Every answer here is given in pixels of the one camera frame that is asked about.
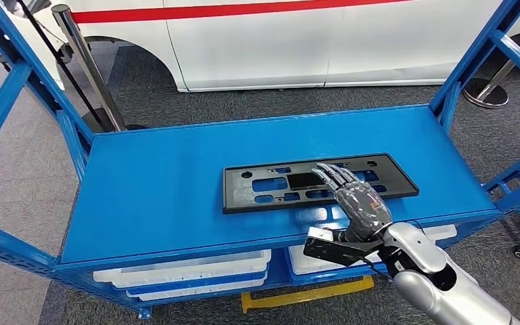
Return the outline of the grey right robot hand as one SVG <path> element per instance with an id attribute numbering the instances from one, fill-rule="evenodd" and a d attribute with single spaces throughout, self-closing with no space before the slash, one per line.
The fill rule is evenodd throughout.
<path id="1" fill-rule="evenodd" d="M 345 242 L 370 242 L 392 222 L 391 211 L 376 190 L 349 169 L 318 162 L 311 170 L 326 184 L 349 220 Z"/>

